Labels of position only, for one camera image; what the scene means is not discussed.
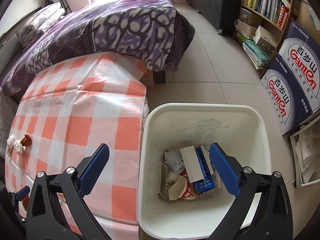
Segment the white trash bin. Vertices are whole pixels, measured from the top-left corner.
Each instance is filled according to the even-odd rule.
[[[138,222],[157,239],[207,238],[221,222],[233,200],[227,190],[212,198],[169,201],[158,194],[159,163],[164,151],[218,142],[227,155],[257,173],[271,174],[267,132],[261,116],[248,106],[169,103],[148,116],[142,141],[138,191]],[[256,194],[242,225],[253,218]]]

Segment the ganten box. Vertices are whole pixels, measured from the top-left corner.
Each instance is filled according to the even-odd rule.
[[[312,114],[310,103],[298,80],[278,54],[261,83],[268,94],[282,135],[297,128]]]
[[[299,24],[292,22],[279,54],[315,113],[320,108],[320,46]]]

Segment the tile floor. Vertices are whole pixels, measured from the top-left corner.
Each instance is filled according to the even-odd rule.
[[[169,102],[247,105],[257,110],[267,129],[272,170],[280,171],[287,185],[296,236],[320,202],[320,185],[293,187],[291,145],[286,136],[281,136],[259,74],[241,44],[217,35],[217,28],[203,15],[196,14],[192,6],[177,4],[176,8],[194,26],[196,34],[179,70],[167,73],[167,84],[156,85],[147,95],[150,111]]]

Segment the tablecloth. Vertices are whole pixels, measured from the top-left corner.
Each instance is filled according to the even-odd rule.
[[[23,156],[14,150],[6,156],[7,189],[31,188],[39,171],[57,174],[76,167],[106,143],[110,159],[84,200],[114,240],[138,239],[136,202],[146,95],[139,80],[146,71],[135,57],[107,52],[65,60],[37,74],[10,131],[16,139],[29,134],[33,142]],[[79,232],[60,197],[71,228]]]

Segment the purple blanket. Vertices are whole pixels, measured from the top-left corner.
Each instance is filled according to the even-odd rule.
[[[4,78],[2,91],[24,91],[41,70],[104,51],[135,56],[153,71],[177,71],[194,33],[172,0],[92,3],[68,14],[30,46]]]

